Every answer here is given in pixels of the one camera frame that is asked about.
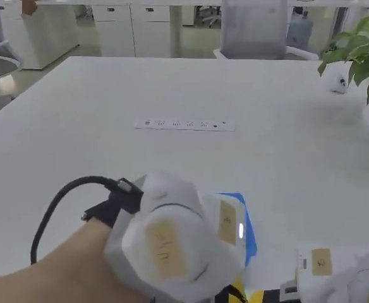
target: wrist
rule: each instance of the wrist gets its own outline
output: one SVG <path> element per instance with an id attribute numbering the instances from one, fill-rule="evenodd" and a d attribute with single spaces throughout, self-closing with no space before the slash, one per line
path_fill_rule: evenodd
<path id="1" fill-rule="evenodd" d="M 57 289 L 69 302 L 148 303 L 149 298 L 123 285 L 104 257 L 111 229 L 97 220 L 86 223 L 64 244 L 37 263 L 40 271 L 52 275 Z"/>

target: human hand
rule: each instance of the human hand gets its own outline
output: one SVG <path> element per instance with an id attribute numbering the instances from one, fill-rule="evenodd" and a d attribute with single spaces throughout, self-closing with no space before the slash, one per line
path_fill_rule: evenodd
<path id="1" fill-rule="evenodd" d="M 37 11 L 35 0 L 21 0 L 21 13 L 23 15 L 31 16 L 35 11 Z"/>
<path id="2" fill-rule="evenodd" d="M 68 298 L 65 302 L 150 302 L 150 298 L 123 285 L 107 263 L 103 250 L 110 233 L 108 226 L 91 219 L 37 263 L 43 272 L 63 284 L 68 292 L 62 295 Z"/>
<path id="3" fill-rule="evenodd" d="M 90 220 L 38 263 L 0 277 L 0 302 L 149 303 L 121 283 L 103 250 L 111 229 Z"/>

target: black strap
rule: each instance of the black strap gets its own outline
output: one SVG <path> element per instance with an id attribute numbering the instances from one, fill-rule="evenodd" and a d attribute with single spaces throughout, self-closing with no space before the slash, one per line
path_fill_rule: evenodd
<path id="1" fill-rule="evenodd" d="M 140 211 L 143 191 L 127 179 L 118 180 L 120 182 L 124 183 L 123 186 L 111 191 L 106 201 L 85 211 L 82 220 L 96 218 L 112 229 L 121 209 L 131 214 Z"/>

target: yellow tape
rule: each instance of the yellow tape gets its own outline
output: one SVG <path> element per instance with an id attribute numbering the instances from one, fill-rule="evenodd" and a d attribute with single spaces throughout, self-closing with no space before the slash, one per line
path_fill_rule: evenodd
<path id="1" fill-rule="evenodd" d="M 236 281 L 234 283 L 232 283 L 232 286 L 235 287 L 236 289 L 238 289 L 241 294 L 243 294 L 243 296 L 246 298 L 246 294 L 245 294 L 245 288 L 243 286 L 242 280 L 241 280 L 241 276 L 238 275 L 236 278 Z M 233 295 L 229 295 L 228 296 L 228 303 L 239 303 L 239 299 Z"/>
<path id="2" fill-rule="evenodd" d="M 262 303 L 264 294 L 265 294 L 264 290 L 255 292 L 254 294 L 250 296 L 249 303 Z"/>

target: white table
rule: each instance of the white table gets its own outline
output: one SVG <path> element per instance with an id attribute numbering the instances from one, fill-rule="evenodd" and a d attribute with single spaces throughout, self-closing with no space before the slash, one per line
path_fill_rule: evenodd
<path id="1" fill-rule="evenodd" d="M 154 169 L 204 191 L 244 194 L 258 244 L 254 289 L 293 277 L 300 242 L 369 245 L 365 87 L 325 90 L 308 61 L 72 57 L 0 111 L 0 275 L 29 264 L 50 200 L 84 175 Z M 138 117 L 225 119 L 236 132 L 135 129 Z M 39 258 L 107 192 L 56 210 Z"/>

